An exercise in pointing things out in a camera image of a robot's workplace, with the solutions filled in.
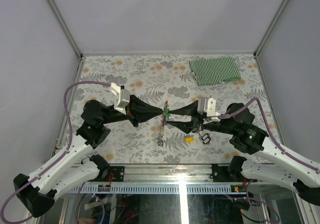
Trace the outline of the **metal key holder red handle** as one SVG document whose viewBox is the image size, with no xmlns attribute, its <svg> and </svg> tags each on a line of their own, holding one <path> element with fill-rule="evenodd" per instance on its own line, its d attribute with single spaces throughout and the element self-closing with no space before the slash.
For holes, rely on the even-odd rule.
<svg viewBox="0 0 320 224">
<path fill-rule="evenodd" d="M 165 101 L 164 103 L 164 108 L 169 108 L 169 103 L 168 103 L 168 100 Z M 164 137 L 164 131 L 165 131 L 165 126 L 167 125 L 167 121 L 169 120 L 169 118 L 166 118 L 165 116 L 163 116 L 163 113 L 162 113 L 162 116 L 161 116 L 161 123 L 160 123 L 160 129 L 159 129 L 159 134 L 158 134 L 158 137 L 157 137 L 157 144 L 158 146 L 160 147 L 163 147 L 164 146 L 164 140 L 163 140 L 163 137 Z"/>
</svg>

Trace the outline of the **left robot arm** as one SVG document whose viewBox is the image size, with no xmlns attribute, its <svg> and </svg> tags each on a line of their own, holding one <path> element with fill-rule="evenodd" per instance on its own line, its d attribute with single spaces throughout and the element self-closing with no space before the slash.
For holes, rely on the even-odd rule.
<svg viewBox="0 0 320 224">
<path fill-rule="evenodd" d="M 106 124 L 128 120 L 134 127 L 163 113 L 163 110 L 130 95 L 124 113 L 114 106 L 88 101 L 81 115 L 82 126 L 71 137 L 71 143 L 36 171 L 18 174 L 14 180 L 17 197 L 33 217 L 45 214 L 60 196 L 83 182 L 110 180 L 110 164 L 99 154 L 92 155 L 81 167 L 69 169 L 85 159 L 110 133 Z"/>
</svg>

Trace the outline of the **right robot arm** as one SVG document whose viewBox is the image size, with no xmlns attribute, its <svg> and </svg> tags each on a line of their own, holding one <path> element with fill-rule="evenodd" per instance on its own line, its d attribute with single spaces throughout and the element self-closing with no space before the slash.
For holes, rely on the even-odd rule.
<svg viewBox="0 0 320 224">
<path fill-rule="evenodd" d="M 319 163 L 280 145 L 270 130 L 264 131 L 253 124 L 255 116 L 248 105 L 232 103 L 224 115 L 214 111 L 215 100 L 203 98 L 183 108 L 170 110 L 170 114 L 190 116 L 189 122 L 168 121 L 184 133 L 207 130 L 229 134 L 230 144 L 238 151 L 261 157 L 268 164 L 253 162 L 234 156 L 227 168 L 227 176 L 233 181 L 256 179 L 287 188 L 306 202 L 319 205 Z"/>
</svg>

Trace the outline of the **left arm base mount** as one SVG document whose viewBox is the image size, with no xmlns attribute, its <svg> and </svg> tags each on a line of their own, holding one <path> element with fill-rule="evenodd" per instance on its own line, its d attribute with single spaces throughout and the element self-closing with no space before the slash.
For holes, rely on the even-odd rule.
<svg viewBox="0 0 320 224">
<path fill-rule="evenodd" d="M 93 181 L 100 182 L 123 182 L 124 181 L 124 166 L 111 166 L 108 170 L 105 170 L 98 174 Z"/>
</svg>

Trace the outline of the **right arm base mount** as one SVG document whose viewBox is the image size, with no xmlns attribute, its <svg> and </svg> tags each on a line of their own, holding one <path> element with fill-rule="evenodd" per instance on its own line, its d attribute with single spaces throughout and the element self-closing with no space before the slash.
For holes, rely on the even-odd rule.
<svg viewBox="0 0 320 224">
<path fill-rule="evenodd" d="M 234 156 L 229 164 L 211 164 L 210 179 L 213 182 L 242 182 L 242 165 L 247 159 L 242 156 Z"/>
</svg>

